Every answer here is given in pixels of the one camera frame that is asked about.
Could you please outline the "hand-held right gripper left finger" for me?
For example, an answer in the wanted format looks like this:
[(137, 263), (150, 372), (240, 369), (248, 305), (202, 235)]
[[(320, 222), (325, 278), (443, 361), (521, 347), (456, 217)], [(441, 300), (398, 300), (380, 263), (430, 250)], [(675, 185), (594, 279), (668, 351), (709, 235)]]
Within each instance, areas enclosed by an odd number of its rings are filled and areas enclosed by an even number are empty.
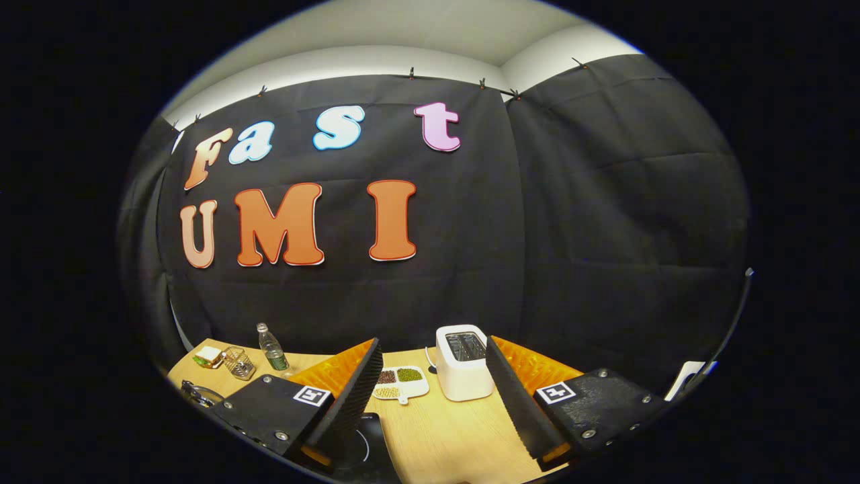
[(264, 374), (213, 414), (279, 456), (330, 468), (347, 453), (382, 368), (379, 339), (372, 338), (295, 376)]

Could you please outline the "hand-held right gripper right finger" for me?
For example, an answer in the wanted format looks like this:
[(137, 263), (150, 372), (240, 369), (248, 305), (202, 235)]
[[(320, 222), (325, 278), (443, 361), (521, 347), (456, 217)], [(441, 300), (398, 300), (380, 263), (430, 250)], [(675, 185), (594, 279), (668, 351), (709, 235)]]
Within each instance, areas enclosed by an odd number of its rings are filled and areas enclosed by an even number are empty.
[(542, 471), (589, 462), (640, 433), (667, 402), (608, 368), (587, 373), (491, 336), (486, 367)]

